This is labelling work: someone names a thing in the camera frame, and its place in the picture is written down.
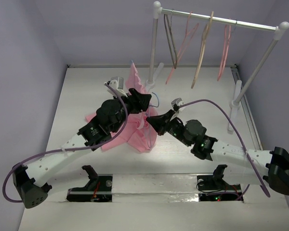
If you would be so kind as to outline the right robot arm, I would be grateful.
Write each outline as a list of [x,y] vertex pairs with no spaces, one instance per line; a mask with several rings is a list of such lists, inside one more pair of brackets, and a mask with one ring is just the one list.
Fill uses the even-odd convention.
[[206,128],[195,119],[183,123],[169,110],[163,115],[150,116],[146,121],[159,136],[168,133],[187,147],[191,153],[201,159],[234,164],[241,167],[256,169],[250,177],[241,177],[239,183],[264,184],[273,191],[289,195],[289,153],[281,147],[272,151],[249,149],[233,146],[214,137],[206,135]]

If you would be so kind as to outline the beige wooden hanger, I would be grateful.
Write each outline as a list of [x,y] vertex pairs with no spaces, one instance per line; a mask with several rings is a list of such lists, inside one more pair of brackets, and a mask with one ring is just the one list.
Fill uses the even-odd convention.
[[194,75],[194,78],[193,78],[193,81],[192,81],[191,89],[194,88],[195,83],[196,83],[196,81],[198,79],[198,75],[199,75],[200,68],[201,68],[201,65],[202,65],[202,62],[203,62],[203,58],[204,58],[204,53],[205,53],[205,48],[206,48],[206,40],[207,40],[208,34],[210,32],[210,28],[211,28],[212,21],[213,21],[213,16],[214,16],[214,11],[211,12],[210,20],[205,25],[203,33],[202,33],[199,59],[198,59],[197,69],[195,71],[195,75]]

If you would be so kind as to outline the thick pink hanger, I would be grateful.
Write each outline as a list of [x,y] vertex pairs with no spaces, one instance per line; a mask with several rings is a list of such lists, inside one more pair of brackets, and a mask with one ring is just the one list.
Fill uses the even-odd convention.
[[221,79],[223,72],[224,72],[224,69],[225,69],[225,66],[226,66],[230,40],[231,40],[231,25],[226,25],[224,27],[223,53],[222,53],[222,58],[221,58],[220,67],[219,67],[219,73],[218,73],[218,77],[217,77],[218,81]]

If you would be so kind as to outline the thin pink hanger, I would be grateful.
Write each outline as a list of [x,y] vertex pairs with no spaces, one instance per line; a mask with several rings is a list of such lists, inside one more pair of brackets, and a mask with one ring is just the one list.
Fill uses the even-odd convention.
[[191,18],[191,14],[193,12],[190,12],[189,13],[189,16],[187,18],[187,21],[186,21],[186,26],[185,26],[185,35],[184,35],[184,39],[180,45],[180,48],[179,48],[179,51],[176,53],[176,61],[175,61],[175,67],[173,67],[171,69],[171,72],[170,74],[168,75],[168,78],[166,80],[166,85],[169,83],[174,71],[176,70],[176,68],[178,67],[178,64],[180,63],[181,59],[182,59],[182,56],[183,54],[185,53],[186,49],[188,48],[188,46],[190,45],[197,29],[198,29],[198,26],[199,26],[199,23],[197,23],[191,30],[188,30],[188,24],[189,24],[189,21],[190,21],[190,18]]

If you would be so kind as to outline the blue wire hanger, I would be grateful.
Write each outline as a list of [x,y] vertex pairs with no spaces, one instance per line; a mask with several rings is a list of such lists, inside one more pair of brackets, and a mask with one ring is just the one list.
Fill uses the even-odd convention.
[[[139,76],[138,70],[133,60],[131,60],[131,67],[130,67],[130,75],[128,78],[129,85],[127,88],[135,88],[140,93],[149,93],[149,90],[143,85],[141,78]],[[132,115],[132,125],[135,125],[135,132],[132,134],[131,138],[129,139],[128,143],[136,148],[141,153],[145,151],[150,151],[155,145],[157,139],[157,132],[149,125],[146,121],[148,116],[157,116],[157,108],[159,107],[160,100],[158,95],[155,92],[151,92],[157,99],[157,105],[150,104],[147,111]]]

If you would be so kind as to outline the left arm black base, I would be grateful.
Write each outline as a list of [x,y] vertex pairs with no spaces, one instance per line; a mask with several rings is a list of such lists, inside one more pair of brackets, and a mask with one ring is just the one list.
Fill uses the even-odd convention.
[[69,202],[112,202],[113,175],[98,175],[90,165],[81,167],[88,175],[88,182],[83,187],[71,188],[67,192]]

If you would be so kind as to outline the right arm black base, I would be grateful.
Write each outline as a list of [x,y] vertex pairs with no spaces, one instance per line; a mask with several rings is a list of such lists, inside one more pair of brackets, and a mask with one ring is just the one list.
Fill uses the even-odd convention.
[[244,201],[240,184],[228,184],[224,179],[227,165],[218,165],[211,174],[198,175],[196,189],[200,202]]

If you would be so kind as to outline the pink t shirt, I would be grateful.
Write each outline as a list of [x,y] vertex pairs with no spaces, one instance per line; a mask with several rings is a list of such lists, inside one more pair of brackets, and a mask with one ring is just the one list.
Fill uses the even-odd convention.
[[[141,79],[134,63],[131,64],[130,74],[128,79],[125,81],[125,86],[126,89],[134,88],[140,93],[147,93],[147,90],[141,83]],[[103,145],[102,151],[108,151],[123,143],[127,143],[140,153],[150,151],[155,145],[157,133],[145,119],[148,116],[157,116],[157,107],[159,107],[159,105],[150,105],[146,112],[131,114],[124,130],[117,138]]]

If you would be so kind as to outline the white clothes rack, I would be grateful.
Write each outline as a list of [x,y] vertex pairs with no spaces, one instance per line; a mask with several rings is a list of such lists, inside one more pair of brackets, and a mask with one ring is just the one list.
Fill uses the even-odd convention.
[[272,41],[263,53],[258,64],[245,85],[239,80],[236,83],[234,96],[230,102],[230,118],[236,121],[241,100],[249,85],[269,57],[275,45],[289,29],[289,21],[284,20],[277,26],[265,25],[264,18],[273,5],[272,0],[157,0],[153,3],[153,30],[150,50],[149,77],[147,85],[152,86],[159,76],[164,63],[168,60],[166,49],[169,49],[163,22],[167,14],[171,22],[171,30],[177,52],[184,39],[186,21],[190,12],[188,30],[197,23],[205,25],[214,11],[213,21],[206,40],[205,52],[209,52],[209,64],[219,65],[223,53],[224,27],[231,25],[231,40],[227,56],[227,64],[239,64],[247,52],[251,40],[260,31],[272,33]]

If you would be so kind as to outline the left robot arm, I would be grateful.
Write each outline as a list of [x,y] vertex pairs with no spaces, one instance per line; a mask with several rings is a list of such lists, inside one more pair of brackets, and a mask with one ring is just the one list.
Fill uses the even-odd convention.
[[96,115],[78,130],[59,149],[30,157],[12,168],[13,184],[25,208],[34,208],[49,195],[54,188],[50,180],[64,167],[78,158],[95,151],[114,140],[111,135],[119,135],[127,124],[130,114],[140,114],[149,108],[151,94],[142,94],[134,88],[120,96],[114,94],[96,110]]

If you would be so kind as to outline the brown grey hanger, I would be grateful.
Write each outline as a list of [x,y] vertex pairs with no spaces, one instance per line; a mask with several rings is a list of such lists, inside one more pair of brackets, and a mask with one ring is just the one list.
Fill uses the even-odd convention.
[[171,56],[171,61],[172,61],[172,67],[174,69],[177,68],[178,64],[178,57],[177,57],[177,50],[171,30],[171,22],[169,21],[169,17],[167,14],[163,15],[163,22],[164,22],[164,28],[165,28],[165,33],[166,33],[166,39],[170,51],[170,56]]

